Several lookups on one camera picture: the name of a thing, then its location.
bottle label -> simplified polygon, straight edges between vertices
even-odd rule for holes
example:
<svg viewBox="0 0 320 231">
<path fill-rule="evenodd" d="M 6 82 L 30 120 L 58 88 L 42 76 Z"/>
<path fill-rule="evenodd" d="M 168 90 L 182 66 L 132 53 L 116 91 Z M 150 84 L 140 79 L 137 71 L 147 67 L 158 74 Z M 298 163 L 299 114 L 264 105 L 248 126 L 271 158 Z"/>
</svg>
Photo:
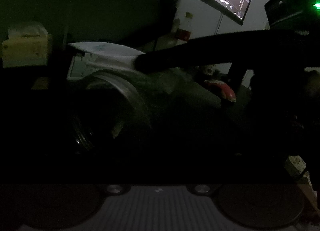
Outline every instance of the bottle label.
<svg viewBox="0 0 320 231">
<path fill-rule="evenodd" d="M 177 29 L 175 37 L 179 40 L 188 41 L 190 38 L 190 35 L 191 35 L 191 32 L 188 32 L 182 29 Z"/>
</svg>

plastic bottle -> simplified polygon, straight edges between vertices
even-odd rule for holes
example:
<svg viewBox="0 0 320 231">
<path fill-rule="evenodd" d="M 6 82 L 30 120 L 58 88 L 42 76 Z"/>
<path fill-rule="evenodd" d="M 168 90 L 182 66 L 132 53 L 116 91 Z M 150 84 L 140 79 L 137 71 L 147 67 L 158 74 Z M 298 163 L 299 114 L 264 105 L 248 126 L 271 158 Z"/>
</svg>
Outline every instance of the plastic bottle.
<svg viewBox="0 0 320 231">
<path fill-rule="evenodd" d="M 184 20 L 180 23 L 177 29 L 175 37 L 178 39 L 177 45 L 186 43 L 189 41 L 192 32 L 192 18 L 193 14 L 187 12 Z"/>
</svg>

wall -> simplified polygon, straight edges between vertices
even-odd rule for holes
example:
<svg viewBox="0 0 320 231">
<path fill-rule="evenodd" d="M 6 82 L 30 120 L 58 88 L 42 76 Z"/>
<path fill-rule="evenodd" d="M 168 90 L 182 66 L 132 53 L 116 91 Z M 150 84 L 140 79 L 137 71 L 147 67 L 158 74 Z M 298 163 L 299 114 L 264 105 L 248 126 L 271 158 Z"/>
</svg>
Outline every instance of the wall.
<svg viewBox="0 0 320 231">
<path fill-rule="evenodd" d="M 251 0 L 249 9 L 244 19 L 242 26 L 226 16 L 223 16 L 218 34 L 251 30 L 263 30 L 267 24 L 267 16 L 264 10 L 265 3 L 269 0 Z M 178 11 L 176 18 L 182 19 L 185 12 L 191 12 L 193 17 L 193 32 L 192 37 L 204 37 L 213 35 L 216 32 L 220 13 L 201 2 L 200 0 L 180 0 L 178 2 Z M 228 73 L 231 64 L 217 64 L 216 68 L 222 73 Z M 252 71 L 247 71 L 243 80 L 243 85 L 249 87 L 250 79 L 253 76 Z"/>
<path fill-rule="evenodd" d="M 66 24 L 73 40 L 122 39 L 158 20 L 159 0 L 0 0 L 0 10 L 0 42 L 10 24 L 37 20 L 60 47 Z"/>
</svg>

tissue box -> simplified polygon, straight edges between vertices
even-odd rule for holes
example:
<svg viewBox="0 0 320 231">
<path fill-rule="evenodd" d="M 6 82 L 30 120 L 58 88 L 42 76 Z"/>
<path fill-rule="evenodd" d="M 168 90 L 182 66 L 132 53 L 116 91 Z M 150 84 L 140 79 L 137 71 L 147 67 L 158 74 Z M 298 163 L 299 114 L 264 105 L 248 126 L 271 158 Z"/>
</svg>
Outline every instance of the tissue box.
<svg viewBox="0 0 320 231">
<path fill-rule="evenodd" d="M 52 35 L 12 38 L 2 43 L 3 67 L 47 65 Z"/>
</svg>

striped surface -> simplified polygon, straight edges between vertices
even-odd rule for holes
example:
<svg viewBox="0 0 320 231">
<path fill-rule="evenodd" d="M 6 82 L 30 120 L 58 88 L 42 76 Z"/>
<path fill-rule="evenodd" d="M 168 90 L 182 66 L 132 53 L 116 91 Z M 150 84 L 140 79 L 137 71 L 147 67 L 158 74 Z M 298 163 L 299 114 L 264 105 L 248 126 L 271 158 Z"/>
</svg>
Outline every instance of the striped surface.
<svg viewBox="0 0 320 231">
<path fill-rule="evenodd" d="M 19 231 L 35 229 L 23 225 Z M 245 231 L 226 219 L 211 199 L 185 186 L 133 186 L 121 196 L 108 197 L 98 213 L 65 231 Z M 283 229 L 295 231 L 293 227 Z"/>
</svg>

